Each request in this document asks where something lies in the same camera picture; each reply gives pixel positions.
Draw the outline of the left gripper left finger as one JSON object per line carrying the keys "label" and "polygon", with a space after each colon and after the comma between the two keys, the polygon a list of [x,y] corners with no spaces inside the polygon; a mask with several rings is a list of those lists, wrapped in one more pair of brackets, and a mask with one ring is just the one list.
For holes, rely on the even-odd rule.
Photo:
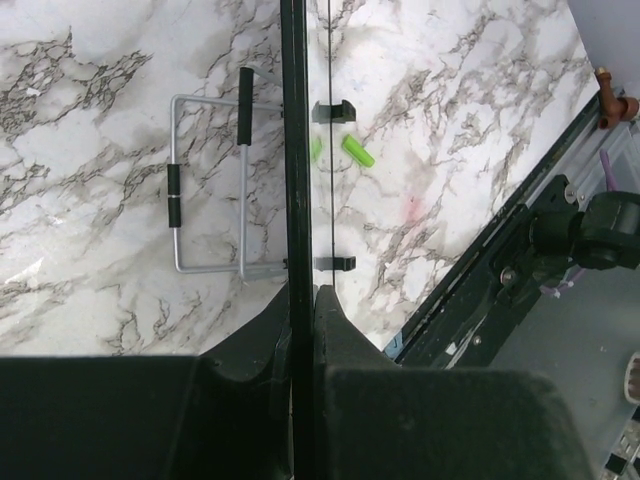
{"label": "left gripper left finger", "polygon": [[289,293],[198,356],[5,357],[5,479],[288,479]]}

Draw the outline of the white whiteboard black frame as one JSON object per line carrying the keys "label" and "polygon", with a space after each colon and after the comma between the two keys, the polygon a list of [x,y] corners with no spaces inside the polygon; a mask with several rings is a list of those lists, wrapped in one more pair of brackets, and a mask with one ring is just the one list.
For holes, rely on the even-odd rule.
{"label": "white whiteboard black frame", "polygon": [[316,366],[320,290],[335,282],[332,2],[280,4],[293,468],[326,478],[322,376]]}

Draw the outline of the green marker cap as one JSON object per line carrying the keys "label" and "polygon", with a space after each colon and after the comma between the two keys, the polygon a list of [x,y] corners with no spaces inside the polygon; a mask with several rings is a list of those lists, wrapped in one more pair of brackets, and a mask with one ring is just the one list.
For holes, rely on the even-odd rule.
{"label": "green marker cap", "polygon": [[343,137],[341,147],[354,161],[365,168],[375,164],[372,155],[350,134]]}

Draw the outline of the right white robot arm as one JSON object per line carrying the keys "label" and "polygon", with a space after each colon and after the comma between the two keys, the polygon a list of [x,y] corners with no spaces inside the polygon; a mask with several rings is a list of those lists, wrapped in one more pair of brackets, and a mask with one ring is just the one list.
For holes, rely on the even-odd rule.
{"label": "right white robot arm", "polygon": [[531,223],[536,253],[566,256],[584,269],[639,267],[639,196],[610,191],[592,197],[584,211],[545,212]]}

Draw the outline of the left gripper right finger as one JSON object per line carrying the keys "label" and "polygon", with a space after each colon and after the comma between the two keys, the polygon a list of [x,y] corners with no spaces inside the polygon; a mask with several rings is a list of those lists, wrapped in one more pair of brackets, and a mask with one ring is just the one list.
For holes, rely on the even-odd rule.
{"label": "left gripper right finger", "polygon": [[345,316],[333,287],[314,319],[321,479],[590,479],[555,386],[527,372],[402,367]]}

